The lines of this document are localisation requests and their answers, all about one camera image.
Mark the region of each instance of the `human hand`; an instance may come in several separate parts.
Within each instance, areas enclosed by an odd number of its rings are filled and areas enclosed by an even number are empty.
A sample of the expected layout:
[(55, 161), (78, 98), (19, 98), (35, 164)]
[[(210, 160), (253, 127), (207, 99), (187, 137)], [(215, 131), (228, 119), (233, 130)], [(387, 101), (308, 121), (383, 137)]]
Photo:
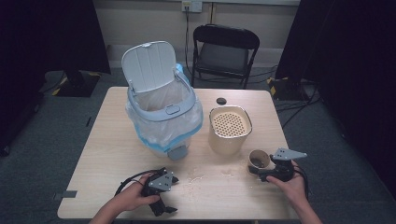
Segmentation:
[(93, 217), (90, 223), (110, 223), (123, 211), (132, 211), (145, 204), (156, 203), (160, 200), (159, 195), (143, 197), (141, 191), (150, 174), (142, 175), (138, 182), (134, 182), (128, 188), (110, 199)]
[[(295, 161), (291, 161), (291, 163), (298, 170), (297, 163)], [(291, 204), (306, 200), (304, 179), (300, 174), (294, 173), (293, 178), (288, 182), (283, 182), (270, 175), (266, 179), (268, 182), (277, 185), (285, 193)]]
[[(291, 161), (294, 166), (294, 169), (299, 170), (297, 167), (297, 163), (295, 161)], [(296, 211), (297, 215), (300, 218), (301, 223), (303, 224), (321, 224), (320, 218), (312, 209), (311, 205), (308, 202), (308, 199), (305, 195), (305, 185), (304, 178), (294, 172), (294, 176), (288, 182), (283, 182), (276, 177), (267, 176), (267, 180), (270, 183), (277, 185), (288, 198), (291, 206)]]
[(149, 176), (150, 174), (142, 175), (138, 182), (134, 182), (110, 201), (114, 201), (112, 203), (116, 204), (121, 212), (132, 211), (141, 205), (157, 202), (160, 200), (159, 195), (150, 195), (148, 197), (143, 197), (141, 195), (143, 186), (145, 185)]

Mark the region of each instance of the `black curtain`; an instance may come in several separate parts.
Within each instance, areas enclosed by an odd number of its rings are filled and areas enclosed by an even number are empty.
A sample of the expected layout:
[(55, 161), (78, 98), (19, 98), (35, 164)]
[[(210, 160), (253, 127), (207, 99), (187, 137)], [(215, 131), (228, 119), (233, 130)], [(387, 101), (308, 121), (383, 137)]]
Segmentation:
[(301, 3), (277, 75), (319, 82), (346, 140), (396, 198), (396, 2)]

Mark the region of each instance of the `plastic bag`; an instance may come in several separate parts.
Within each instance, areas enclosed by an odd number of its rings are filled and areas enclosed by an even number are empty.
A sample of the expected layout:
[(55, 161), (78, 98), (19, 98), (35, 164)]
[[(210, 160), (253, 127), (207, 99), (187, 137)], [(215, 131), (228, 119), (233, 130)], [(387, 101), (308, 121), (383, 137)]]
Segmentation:
[[(179, 75), (187, 80), (184, 74), (180, 73)], [(189, 90), (180, 80), (175, 78), (171, 83), (159, 89), (138, 93), (134, 99), (141, 109), (155, 111), (184, 101), (188, 95)], [(139, 139), (147, 147), (159, 152), (167, 152), (201, 129), (204, 115), (201, 102), (198, 97), (195, 97), (195, 99), (195, 105), (192, 109), (176, 118), (163, 121), (141, 118), (134, 111), (129, 101), (127, 101), (125, 107), (129, 118), (134, 123)]]

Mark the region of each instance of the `wooden table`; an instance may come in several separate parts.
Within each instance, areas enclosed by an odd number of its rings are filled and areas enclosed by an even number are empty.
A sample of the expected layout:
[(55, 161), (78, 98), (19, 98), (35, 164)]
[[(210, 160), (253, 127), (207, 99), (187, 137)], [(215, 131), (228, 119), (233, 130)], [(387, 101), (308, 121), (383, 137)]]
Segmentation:
[[(76, 198), (63, 198), (60, 218), (92, 218), (114, 196), (121, 181), (142, 171), (166, 167), (179, 182), (162, 193), (173, 214), (155, 217), (149, 206), (121, 213), (118, 218), (164, 219), (295, 219), (284, 194), (248, 172), (248, 153), (263, 149), (268, 154), (288, 148), (274, 104), (267, 91), (204, 90), (195, 92), (202, 102), (204, 123), (191, 138), (189, 154), (171, 161), (155, 156), (138, 140), (125, 103), (126, 87), (108, 90), (67, 190)], [(223, 97), (227, 105), (242, 106), (250, 116), (253, 131), (240, 153), (232, 157), (216, 154), (208, 144), (209, 112)]]

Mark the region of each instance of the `gray carpet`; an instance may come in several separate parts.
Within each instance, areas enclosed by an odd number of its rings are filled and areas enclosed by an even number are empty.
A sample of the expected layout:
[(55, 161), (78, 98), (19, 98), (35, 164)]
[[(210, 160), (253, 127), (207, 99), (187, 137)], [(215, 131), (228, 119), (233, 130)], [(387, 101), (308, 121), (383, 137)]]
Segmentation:
[[(253, 77), (247, 88), (268, 91), (264, 80), (271, 76), (270, 71), (253, 69), (252, 75), (267, 74)], [(54, 85), (61, 75), (62, 72), (46, 74), (48, 83), (43, 90)], [(90, 98), (45, 93), (38, 112), (10, 145), (10, 155), (0, 158), (0, 223), (88, 222), (59, 219), (60, 201), (54, 201), (53, 195), (67, 188), (106, 91), (112, 86), (127, 86), (120, 68), (113, 68), (111, 75), (103, 75)], [(197, 80), (195, 88), (241, 89), (241, 86), (236, 80), (212, 79)], [(314, 87), (308, 85), (305, 89), (310, 95)], [(296, 103), (299, 102), (275, 101), (282, 124), (297, 109), (280, 110)], [(291, 149), (308, 154), (298, 162), (308, 173), (310, 202), (324, 223), (396, 223), (395, 201), (359, 151), (343, 139), (336, 119), (321, 101), (293, 117), (284, 133)]]

